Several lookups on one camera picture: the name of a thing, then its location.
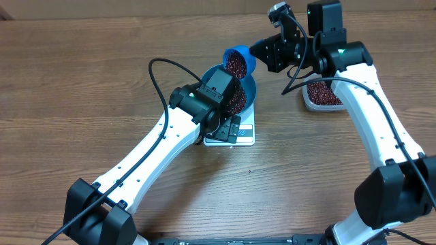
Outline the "blue plastic measuring scoop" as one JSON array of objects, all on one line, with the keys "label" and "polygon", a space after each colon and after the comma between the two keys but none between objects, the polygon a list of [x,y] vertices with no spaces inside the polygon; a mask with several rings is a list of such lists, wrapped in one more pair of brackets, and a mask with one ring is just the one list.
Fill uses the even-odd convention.
[{"label": "blue plastic measuring scoop", "polygon": [[250,76],[256,68],[256,59],[248,46],[235,46],[225,50],[223,67],[239,80]]}]

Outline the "red adzuki beans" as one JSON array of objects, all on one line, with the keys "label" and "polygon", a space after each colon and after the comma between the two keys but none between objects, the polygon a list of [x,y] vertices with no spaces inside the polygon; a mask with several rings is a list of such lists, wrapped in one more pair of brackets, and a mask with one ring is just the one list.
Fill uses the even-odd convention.
[{"label": "red adzuki beans", "polygon": [[243,109],[244,103],[245,103],[245,92],[243,89],[239,89],[238,92],[235,94],[233,99],[229,102],[228,107],[230,108],[231,114],[237,114],[237,109]]}]

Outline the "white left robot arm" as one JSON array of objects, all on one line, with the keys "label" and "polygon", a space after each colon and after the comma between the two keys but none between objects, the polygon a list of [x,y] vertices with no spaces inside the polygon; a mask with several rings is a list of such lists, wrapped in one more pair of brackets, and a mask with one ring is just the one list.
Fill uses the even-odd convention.
[{"label": "white left robot arm", "polygon": [[148,244],[134,222],[146,192],[172,160],[200,136],[236,141],[240,118],[233,108],[245,100],[239,85],[176,88],[157,124],[115,167],[67,192],[62,233],[77,244]]}]

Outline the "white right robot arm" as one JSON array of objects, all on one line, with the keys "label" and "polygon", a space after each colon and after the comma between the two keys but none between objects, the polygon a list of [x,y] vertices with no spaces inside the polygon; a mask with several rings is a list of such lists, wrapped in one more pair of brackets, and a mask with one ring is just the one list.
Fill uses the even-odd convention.
[{"label": "white right robot arm", "polygon": [[355,190],[355,210],[327,228],[325,244],[371,244],[435,209],[435,158],[425,155],[385,96],[373,59],[349,42],[340,14],[308,13],[305,31],[290,14],[270,14],[280,33],[252,45],[271,72],[311,67],[314,82],[329,82],[362,139],[371,174]]}]

